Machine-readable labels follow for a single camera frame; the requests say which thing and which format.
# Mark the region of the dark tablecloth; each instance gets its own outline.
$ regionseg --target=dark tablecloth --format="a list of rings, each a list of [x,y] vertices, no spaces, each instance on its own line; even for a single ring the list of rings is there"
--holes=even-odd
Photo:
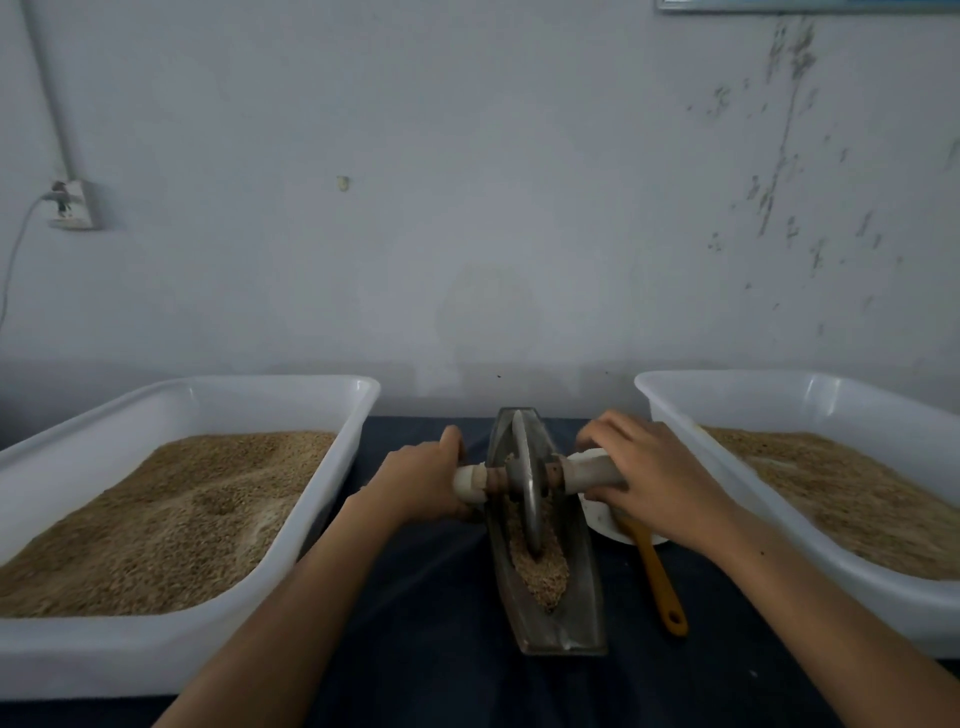
[[[436,440],[447,422],[370,418],[334,512],[389,451]],[[454,422],[469,462],[482,462],[492,420]],[[582,424],[547,421],[563,451]],[[311,531],[304,550],[321,531]],[[591,536],[610,654],[529,658],[516,648],[500,605],[484,527],[404,528],[374,566],[307,725],[839,725],[780,640],[710,561],[675,544],[658,548],[690,624],[689,636],[677,640],[658,620],[636,550]],[[960,672],[960,661],[948,668]],[[0,725],[148,726],[171,699],[0,704]]]

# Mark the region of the right hand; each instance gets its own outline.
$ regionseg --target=right hand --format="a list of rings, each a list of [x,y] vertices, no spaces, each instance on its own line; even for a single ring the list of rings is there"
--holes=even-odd
[[[590,488],[585,497],[620,508],[656,533],[704,553],[739,506],[669,427],[608,410],[577,435],[577,449],[603,448],[627,489]]]

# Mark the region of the orange spatula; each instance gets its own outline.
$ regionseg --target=orange spatula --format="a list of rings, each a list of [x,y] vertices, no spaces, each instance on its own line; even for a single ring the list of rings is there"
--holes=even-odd
[[[654,593],[654,601],[657,603],[657,611],[660,612],[663,625],[671,635],[686,637],[686,633],[690,631],[690,625],[686,622],[684,608],[680,605],[677,593],[673,591],[670,577],[663,569],[657,550],[650,543],[650,529],[619,508],[611,508],[611,511],[616,524],[622,531],[630,534],[640,551],[640,558],[643,560],[643,567],[650,581],[650,590]]]

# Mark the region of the electrical outlet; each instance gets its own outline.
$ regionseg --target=electrical outlet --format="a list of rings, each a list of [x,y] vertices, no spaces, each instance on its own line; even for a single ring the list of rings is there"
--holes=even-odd
[[[70,202],[47,202],[47,224],[65,231],[95,231],[100,229],[93,210],[93,188],[83,180],[57,182],[54,190],[65,191]]]

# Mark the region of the forearm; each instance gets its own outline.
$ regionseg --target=forearm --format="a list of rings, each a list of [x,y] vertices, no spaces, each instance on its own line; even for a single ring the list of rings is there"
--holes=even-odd
[[[816,570],[781,534],[737,509],[707,556],[727,573],[851,728],[947,726],[960,683]]]
[[[156,724],[300,725],[396,519],[368,494],[343,509]]]

